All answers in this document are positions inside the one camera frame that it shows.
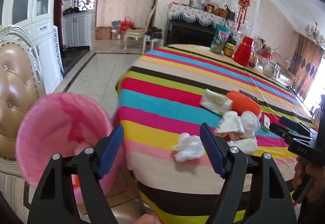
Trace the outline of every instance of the orange mesh bag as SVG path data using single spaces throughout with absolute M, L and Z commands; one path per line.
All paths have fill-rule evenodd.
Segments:
M 238 91 L 230 91 L 226 94 L 226 97 L 233 101 L 231 109 L 236 111 L 239 116 L 244 111 L 249 110 L 253 112 L 258 119 L 261 117 L 261 106 L 248 96 Z

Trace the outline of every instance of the pink trash can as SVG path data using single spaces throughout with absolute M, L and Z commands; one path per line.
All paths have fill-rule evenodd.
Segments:
M 53 154 L 63 157 L 95 147 L 113 126 L 108 114 L 93 99 L 72 93 L 43 96 L 23 119 L 16 143 L 16 159 L 27 183 L 36 188 Z M 123 146 L 110 172 L 100 180 L 104 194 L 112 187 L 125 162 Z M 83 204 L 80 187 L 74 187 L 77 204 Z

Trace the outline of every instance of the wooden door frame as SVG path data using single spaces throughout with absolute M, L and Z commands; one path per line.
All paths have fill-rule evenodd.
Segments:
M 63 47 L 62 0 L 54 0 L 53 19 L 54 19 L 54 25 L 57 26 L 59 45 L 60 45 L 60 47 Z

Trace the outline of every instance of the white teapot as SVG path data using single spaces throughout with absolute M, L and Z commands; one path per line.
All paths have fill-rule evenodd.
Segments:
M 274 60 L 265 59 L 263 65 L 263 73 L 267 77 L 276 77 L 279 74 L 280 67 Z

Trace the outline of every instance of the ceiling light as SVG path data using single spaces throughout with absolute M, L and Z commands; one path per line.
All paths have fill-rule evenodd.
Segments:
M 306 35 L 307 37 L 317 44 L 318 46 L 323 46 L 324 45 L 324 36 L 320 35 L 320 31 L 317 30 L 317 22 L 316 22 L 316 28 L 314 26 L 311 26 L 308 24 L 305 28 Z

